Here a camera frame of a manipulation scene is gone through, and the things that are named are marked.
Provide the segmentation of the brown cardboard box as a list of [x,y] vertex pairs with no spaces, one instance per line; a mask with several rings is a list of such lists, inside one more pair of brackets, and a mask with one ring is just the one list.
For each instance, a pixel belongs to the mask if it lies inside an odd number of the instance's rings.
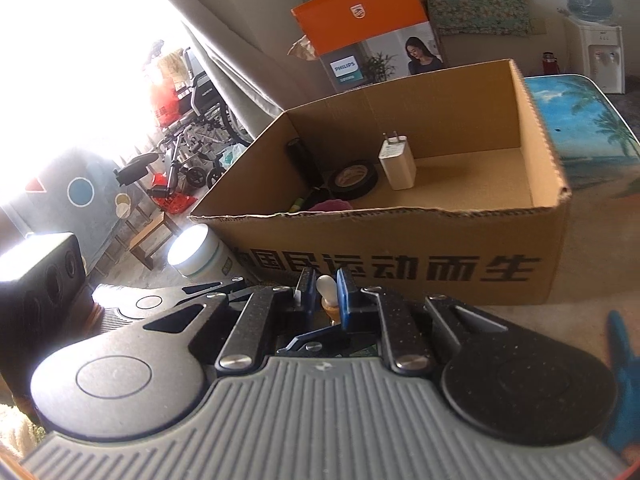
[[[299,140],[325,176],[377,162],[404,136],[416,182],[386,179],[344,211],[294,211],[310,188]],[[478,306],[541,304],[570,187],[518,66],[501,60],[372,84],[282,113],[193,209],[261,278],[346,268],[362,286]]]

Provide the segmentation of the folded wheelchair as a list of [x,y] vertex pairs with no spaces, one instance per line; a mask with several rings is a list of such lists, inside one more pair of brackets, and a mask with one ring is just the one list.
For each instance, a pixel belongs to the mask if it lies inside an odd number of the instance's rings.
[[226,171],[224,156],[253,143],[190,50],[182,50],[179,60],[186,68],[186,82],[178,87],[182,115],[163,128],[158,150],[164,155],[167,182],[151,186],[153,198],[212,188]]

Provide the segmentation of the white USB wall charger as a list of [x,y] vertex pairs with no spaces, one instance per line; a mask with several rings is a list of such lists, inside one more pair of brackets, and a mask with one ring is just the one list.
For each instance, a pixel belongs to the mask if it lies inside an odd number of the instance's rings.
[[383,134],[383,143],[378,152],[378,160],[385,172],[390,187],[394,191],[408,190],[416,182],[416,163],[408,138],[397,132]]

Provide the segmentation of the white green supplement can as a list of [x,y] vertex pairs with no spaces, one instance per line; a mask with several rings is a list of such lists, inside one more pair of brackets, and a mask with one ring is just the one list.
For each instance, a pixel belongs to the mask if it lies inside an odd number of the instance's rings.
[[194,224],[172,242],[168,264],[193,283],[222,281],[226,278],[253,278],[231,249],[206,224]]

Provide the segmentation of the white water dispenser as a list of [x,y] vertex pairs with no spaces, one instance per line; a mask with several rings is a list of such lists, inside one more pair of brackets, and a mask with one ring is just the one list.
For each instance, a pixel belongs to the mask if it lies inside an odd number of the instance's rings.
[[567,70],[591,79],[604,93],[625,93],[623,29],[617,25],[564,18]]

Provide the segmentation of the orange Philips product box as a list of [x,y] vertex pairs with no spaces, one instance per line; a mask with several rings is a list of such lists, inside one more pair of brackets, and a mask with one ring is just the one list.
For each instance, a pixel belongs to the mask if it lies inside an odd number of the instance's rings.
[[447,66],[422,0],[310,0],[292,14],[303,37],[288,53],[319,62],[337,93]]

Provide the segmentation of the beach print table mat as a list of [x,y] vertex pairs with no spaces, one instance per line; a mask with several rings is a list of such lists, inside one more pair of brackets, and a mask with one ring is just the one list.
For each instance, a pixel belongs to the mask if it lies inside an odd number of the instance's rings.
[[639,93],[579,75],[526,78],[572,189],[548,300],[492,313],[608,364],[618,400],[605,443],[639,459]]

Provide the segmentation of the beige curtain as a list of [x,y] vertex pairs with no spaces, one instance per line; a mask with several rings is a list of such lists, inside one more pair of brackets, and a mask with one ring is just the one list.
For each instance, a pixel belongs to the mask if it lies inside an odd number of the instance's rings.
[[288,55],[303,35],[291,13],[302,0],[167,1],[198,62],[251,136],[285,110],[331,93],[319,63]]

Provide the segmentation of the grey dotted rug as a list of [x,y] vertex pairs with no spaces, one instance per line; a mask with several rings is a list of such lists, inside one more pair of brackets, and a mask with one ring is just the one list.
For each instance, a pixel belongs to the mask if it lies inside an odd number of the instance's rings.
[[2,209],[23,235],[74,233],[91,270],[124,225],[116,214],[116,196],[129,195],[135,207],[151,203],[139,185],[119,185],[116,168],[100,156],[70,152],[50,162],[26,190],[5,200]]

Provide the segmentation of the green dropper bottle orange collar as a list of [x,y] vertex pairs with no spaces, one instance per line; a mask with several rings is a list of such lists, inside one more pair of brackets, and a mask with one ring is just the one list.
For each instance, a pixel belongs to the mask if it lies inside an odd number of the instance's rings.
[[320,295],[321,307],[331,320],[331,324],[340,324],[340,305],[338,304],[337,284],[334,278],[328,274],[320,275],[316,281],[316,289]]

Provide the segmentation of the black speaker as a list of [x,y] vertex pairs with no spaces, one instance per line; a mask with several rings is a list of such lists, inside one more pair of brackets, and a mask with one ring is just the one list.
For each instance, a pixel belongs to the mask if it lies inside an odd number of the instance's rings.
[[32,235],[1,255],[1,376],[16,396],[28,395],[85,279],[73,233]]

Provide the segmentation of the red bottle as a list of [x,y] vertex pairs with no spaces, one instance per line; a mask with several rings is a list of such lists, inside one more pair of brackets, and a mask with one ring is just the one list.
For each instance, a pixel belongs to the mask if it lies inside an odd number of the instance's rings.
[[541,66],[545,75],[556,75],[559,73],[558,60],[550,51],[546,51],[542,54]]

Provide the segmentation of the small wooden stool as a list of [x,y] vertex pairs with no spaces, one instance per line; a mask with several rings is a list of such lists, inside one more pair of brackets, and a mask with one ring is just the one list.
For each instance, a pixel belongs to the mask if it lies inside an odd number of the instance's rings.
[[161,211],[136,234],[128,244],[128,252],[148,270],[154,268],[154,255],[182,229],[169,214]]

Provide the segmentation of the black tape roll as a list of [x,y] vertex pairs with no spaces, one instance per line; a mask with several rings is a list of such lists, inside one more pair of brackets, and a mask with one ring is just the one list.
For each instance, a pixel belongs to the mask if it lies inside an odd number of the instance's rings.
[[378,184],[378,172],[372,162],[354,160],[330,175],[326,186],[339,200],[356,200],[370,193]]

